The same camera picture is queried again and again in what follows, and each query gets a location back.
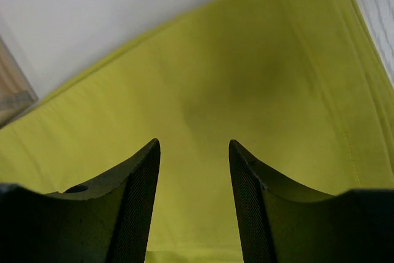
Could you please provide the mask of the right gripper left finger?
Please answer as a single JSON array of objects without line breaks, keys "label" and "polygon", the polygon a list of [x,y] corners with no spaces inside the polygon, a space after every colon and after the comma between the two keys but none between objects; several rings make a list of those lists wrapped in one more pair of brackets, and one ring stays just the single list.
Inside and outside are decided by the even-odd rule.
[{"label": "right gripper left finger", "polygon": [[63,193],[1,185],[2,262],[143,262],[160,144]]}]

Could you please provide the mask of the yellow-green trousers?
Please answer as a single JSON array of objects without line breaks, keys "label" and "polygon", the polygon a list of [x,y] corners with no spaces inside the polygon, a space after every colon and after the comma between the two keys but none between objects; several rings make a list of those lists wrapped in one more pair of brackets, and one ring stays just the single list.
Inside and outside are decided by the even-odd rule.
[{"label": "yellow-green trousers", "polygon": [[1,181],[63,192],[157,138],[148,262],[240,262],[228,144],[338,194],[393,186],[393,87],[356,0],[215,0],[1,130]]}]

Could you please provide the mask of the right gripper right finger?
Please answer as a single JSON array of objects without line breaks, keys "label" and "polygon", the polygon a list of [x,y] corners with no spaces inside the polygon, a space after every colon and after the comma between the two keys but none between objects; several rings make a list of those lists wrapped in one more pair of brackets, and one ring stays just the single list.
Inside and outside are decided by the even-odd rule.
[{"label": "right gripper right finger", "polygon": [[393,190],[329,195],[228,148],[244,262],[392,262]]}]

